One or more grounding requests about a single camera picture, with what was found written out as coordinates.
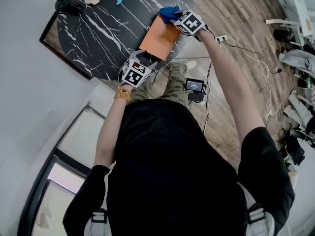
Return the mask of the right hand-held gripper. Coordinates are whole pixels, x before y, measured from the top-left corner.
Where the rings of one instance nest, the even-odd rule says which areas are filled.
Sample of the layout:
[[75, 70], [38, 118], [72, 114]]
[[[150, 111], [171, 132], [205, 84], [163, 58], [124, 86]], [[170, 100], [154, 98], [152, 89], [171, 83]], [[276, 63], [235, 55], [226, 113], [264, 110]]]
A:
[[174, 21], [173, 25], [186, 36], [195, 35], [206, 25], [201, 16], [191, 10], [179, 10], [174, 12], [173, 15], [179, 16], [179, 19]]

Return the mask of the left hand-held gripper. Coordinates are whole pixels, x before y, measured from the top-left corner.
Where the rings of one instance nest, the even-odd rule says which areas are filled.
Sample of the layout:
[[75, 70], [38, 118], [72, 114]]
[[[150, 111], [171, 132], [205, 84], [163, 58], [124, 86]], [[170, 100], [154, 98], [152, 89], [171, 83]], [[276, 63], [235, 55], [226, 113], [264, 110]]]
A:
[[164, 67], [164, 61], [155, 62], [154, 68], [153, 63], [150, 65], [141, 63], [138, 58], [144, 56], [146, 52], [145, 50], [137, 50], [131, 53], [131, 58], [128, 58], [120, 68], [120, 86], [130, 85], [137, 88], [145, 82], [152, 71], [158, 71]]

